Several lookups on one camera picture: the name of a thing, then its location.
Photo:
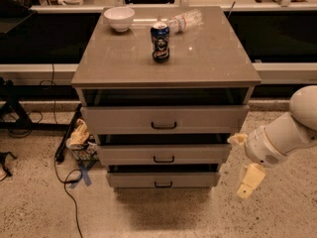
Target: drawer handle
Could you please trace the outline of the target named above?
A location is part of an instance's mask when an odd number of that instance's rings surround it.
[[[154,128],[155,130],[172,130],[175,129],[177,127],[177,123],[174,122],[173,125],[171,126],[158,126],[156,125],[154,122],[151,123],[152,128]]]
[[[173,163],[175,161],[175,157],[171,157],[170,161],[158,161],[157,158],[155,156],[153,156],[153,161],[155,163]]]
[[[155,187],[172,187],[172,181],[170,181],[168,185],[158,185],[158,183],[155,181]]]

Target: gray drawer cabinet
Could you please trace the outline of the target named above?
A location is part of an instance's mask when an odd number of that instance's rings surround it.
[[[100,18],[72,80],[106,179],[112,187],[214,186],[261,80],[219,7],[199,8],[204,24],[170,37],[165,63],[151,56],[152,22],[188,8],[134,9],[125,33]]]

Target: blue soda can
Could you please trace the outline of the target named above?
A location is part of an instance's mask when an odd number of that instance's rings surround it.
[[[151,27],[153,43],[152,57],[156,62],[164,62],[169,58],[169,27],[164,22],[156,22]]]

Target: clear plastic bottle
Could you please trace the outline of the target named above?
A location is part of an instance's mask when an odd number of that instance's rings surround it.
[[[169,18],[167,19],[166,23],[169,26],[169,32],[171,34],[175,34],[193,29],[194,27],[198,26],[201,21],[201,11],[194,9]]]

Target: white bowl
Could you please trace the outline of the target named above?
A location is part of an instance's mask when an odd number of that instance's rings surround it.
[[[104,12],[109,25],[117,32],[127,31],[135,18],[135,10],[130,7],[113,7]]]

